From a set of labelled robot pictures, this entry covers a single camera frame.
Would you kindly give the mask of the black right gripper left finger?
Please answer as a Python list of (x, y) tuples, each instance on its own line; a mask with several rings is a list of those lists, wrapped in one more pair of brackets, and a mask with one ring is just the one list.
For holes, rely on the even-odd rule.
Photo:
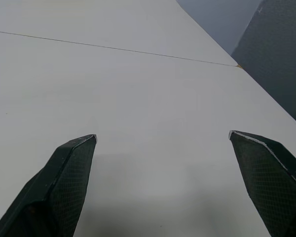
[(85, 201), (95, 134), (59, 146), (0, 219), (0, 237), (73, 237)]

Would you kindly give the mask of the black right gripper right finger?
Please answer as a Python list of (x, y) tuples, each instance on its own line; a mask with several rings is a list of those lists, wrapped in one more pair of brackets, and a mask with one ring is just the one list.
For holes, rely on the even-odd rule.
[(236, 130), (228, 136), (248, 195), (271, 237), (296, 237), (296, 158), (263, 136)]

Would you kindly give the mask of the dark textured floor mat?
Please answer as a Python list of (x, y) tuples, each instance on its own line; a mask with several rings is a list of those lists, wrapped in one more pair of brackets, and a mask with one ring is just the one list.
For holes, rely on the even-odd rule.
[(296, 0), (262, 0), (232, 57), (296, 120)]

